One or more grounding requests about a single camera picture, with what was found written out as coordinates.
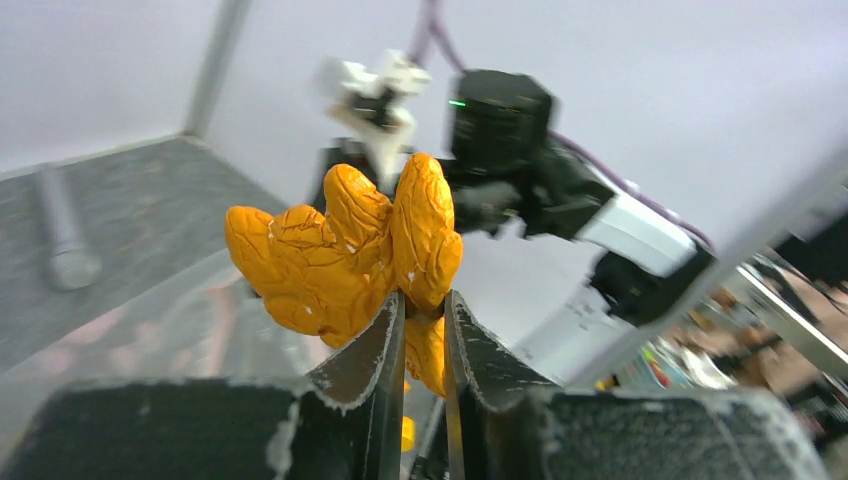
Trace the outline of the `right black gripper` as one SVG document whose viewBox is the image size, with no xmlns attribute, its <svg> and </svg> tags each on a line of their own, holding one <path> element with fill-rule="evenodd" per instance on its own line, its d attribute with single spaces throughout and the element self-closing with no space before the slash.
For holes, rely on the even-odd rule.
<svg viewBox="0 0 848 480">
<path fill-rule="evenodd" d="M 513 217 L 524 234 L 573 239 L 615 196 L 580 154 L 548 132 L 553 96 L 532 77 L 469 70 L 451 99 L 451 158 L 440 160 L 453 199 L 455 230 L 491 236 Z M 376 184 L 365 147 L 342 137 L 323 168 L 347 164 Z"/>
</svg>

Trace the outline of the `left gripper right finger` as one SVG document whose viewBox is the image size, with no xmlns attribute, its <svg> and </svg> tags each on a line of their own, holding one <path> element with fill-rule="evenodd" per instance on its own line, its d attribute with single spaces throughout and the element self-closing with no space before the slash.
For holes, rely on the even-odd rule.
<svg viewBox="0 0 848 480">
<path fill-rule="evenodd" d="M 794 415 L 751 389 L 564 389 L 445 300 L 453 479 L 805 479 L 828 471 Z"/>
</svg>

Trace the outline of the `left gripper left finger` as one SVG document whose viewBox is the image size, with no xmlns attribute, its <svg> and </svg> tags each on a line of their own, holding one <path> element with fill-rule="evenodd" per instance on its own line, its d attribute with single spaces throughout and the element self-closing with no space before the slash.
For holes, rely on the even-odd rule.
<svg viewBox="0 0 848 480">
<path fill-rule="evenodd" d="M 99 380 L 60 388 L 5 479 L 396 479 L 405 299 L 302 377 Z"/>
</svg>

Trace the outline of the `orange wrinkled fruit toy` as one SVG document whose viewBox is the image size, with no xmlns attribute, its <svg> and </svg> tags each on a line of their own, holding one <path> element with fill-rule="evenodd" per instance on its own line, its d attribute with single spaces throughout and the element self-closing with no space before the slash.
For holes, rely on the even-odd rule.
<svg viewBox="0 0 848 480">
<path fill-rule="evenodd" d="M 412 155 L 394 197 L 347 164 L 332 167 L 323 186 L 324 210 L 230 208 L 225 239 L 234 265 L 277 324 L 335 349 L 371 323 L 389 293 L 401 291 L 410 304 L 406 368 L 443 395 L 442 303 L 463 241 L 440 163 Z"/>
</svg>

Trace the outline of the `clear zip top bag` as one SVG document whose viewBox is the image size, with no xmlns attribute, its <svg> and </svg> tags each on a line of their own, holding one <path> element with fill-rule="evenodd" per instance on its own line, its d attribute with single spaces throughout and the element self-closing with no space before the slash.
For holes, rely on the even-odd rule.
<svg viewBox="0 0 848 480">
<path fill-rule="evenodd" d="M 1 451 L 74 380 L 300 376 L 329 354 L 319 338 L 277 326 L 219 251 L 2 373 Z"/>
</svg>

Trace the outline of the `yellow pear toy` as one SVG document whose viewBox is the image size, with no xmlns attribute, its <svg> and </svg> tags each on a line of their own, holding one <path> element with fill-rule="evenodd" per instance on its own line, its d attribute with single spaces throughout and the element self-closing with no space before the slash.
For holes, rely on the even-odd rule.
<svg viewBox="0 0 848 480">
<path fill-rule="evenodd" d="M 404 416 L 401 424 L 401 452 L 410 452 L 416 445 L 416 422 L 410 416 Z"/>
</svg>

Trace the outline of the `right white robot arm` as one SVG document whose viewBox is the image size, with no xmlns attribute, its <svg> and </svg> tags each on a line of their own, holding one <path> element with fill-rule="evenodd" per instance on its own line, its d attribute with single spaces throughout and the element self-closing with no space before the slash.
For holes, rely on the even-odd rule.
<svg viewBox="0 0 848 480">
<path fill-rule="evenodd" d="M 604 250 L 566 306 L 520 343 L 542 375 L 571 383 L 595 354 L 665 317 L 714 262 L 704 243 L 549 133 L 554 99 L 532 77 L 469 70 L 449 103 L 452 155 L 442 170 L 457 232 L 496 235 L 517 218 L 527 237 Z"/>
</svg>

